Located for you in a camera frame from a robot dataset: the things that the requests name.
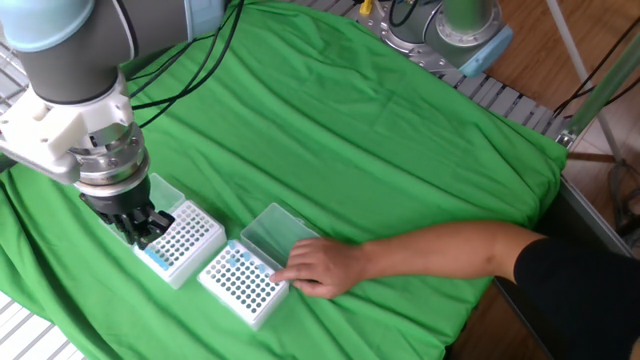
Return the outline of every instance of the person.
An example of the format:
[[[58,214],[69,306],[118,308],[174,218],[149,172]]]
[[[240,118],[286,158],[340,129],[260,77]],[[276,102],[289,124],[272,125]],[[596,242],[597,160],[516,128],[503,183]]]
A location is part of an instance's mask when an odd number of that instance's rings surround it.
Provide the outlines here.
[[[271,281],[332,299],[397,275],[509,279],[563,333],[568,358],[640,359],[640,262],[508,223],[446,223],[360,245],[302,240]]]

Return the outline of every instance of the white tip rack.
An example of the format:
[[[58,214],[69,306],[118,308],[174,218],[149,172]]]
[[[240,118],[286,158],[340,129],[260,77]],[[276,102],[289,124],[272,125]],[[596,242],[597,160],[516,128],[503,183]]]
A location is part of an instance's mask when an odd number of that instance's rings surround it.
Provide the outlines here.
[[[160,239],[134,253],[174,289],[200,268],[227,240],[224,227],[193,201],[172,213],[176,221]]]
[[[236,240],[198,275],[198,281],[258,330],[289,293],[289,283],[274,284],[274,270]]]

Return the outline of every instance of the yellow cable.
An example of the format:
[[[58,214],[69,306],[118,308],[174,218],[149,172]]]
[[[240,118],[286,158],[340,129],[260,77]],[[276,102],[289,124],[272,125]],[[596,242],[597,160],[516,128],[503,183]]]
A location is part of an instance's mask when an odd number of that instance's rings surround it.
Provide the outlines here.
[[[364,0],[362,5],[360,5],[360,14],[369,15],[371,14],[371,2],[373,0]]]

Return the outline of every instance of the black sleeve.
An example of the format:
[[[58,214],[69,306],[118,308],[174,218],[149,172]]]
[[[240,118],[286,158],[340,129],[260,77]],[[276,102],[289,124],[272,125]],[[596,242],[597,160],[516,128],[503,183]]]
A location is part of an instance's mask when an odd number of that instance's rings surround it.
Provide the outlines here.
[[[522,250],[514,278],[564,334],[570,358],[629,359],[640,337],[640,261],[542,239]]]

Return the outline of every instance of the clear plastic lid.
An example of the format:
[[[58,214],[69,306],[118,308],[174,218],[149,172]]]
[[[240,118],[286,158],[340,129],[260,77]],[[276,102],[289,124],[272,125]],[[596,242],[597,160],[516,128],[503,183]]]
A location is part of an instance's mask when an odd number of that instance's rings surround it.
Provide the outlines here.
[[[243,243],[251,243],[280,267],[285,267],[296,242],[320,235],[305,226],[304,220],[294,217],[278,204],[271,204],[242,230],[240,237]]]
[[[151,182],[151,194],[149,198],[156,207],[156,211],[166,211],[172,214],[176,209],[185,202],[186,198],[183,193],[160,177],[158,174],[149,175]]]

